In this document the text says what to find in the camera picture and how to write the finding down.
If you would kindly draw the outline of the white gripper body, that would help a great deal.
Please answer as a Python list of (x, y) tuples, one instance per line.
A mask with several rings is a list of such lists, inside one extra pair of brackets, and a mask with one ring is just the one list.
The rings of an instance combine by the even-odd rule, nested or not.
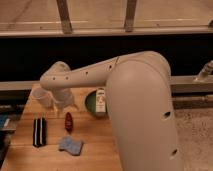
[(55, 90), (52, 92), (53, 101), (59, 108), (65, 108), (74, 103), (74, 96), (69, 89)]

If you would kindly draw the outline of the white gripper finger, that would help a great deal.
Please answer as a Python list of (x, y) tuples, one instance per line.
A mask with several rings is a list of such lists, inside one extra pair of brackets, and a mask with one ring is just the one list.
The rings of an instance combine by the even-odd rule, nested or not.
[(75, 108), (77, 111), (79, 111), (79, 107), (77, 106), (76, 103), (72, 103), (72, 104), (71, 104), (71, 107), (73, 107), (73, 108)]
[(61, 113), (62, 113), (62, 109), (58, 108), (58, 107), (55, 107), (55, 115), (56, 116), (60, 116)]

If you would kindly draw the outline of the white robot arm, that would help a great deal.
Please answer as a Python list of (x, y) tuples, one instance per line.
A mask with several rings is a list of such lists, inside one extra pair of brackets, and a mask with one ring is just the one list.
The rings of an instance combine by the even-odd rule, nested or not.
[(117, 56), (72, 70), (53, 64), (41, 86), (64, 102), (73, 87), (103, 86), (123, 171), (184, 171), (170, 88), (171, 70), (159, 53)]

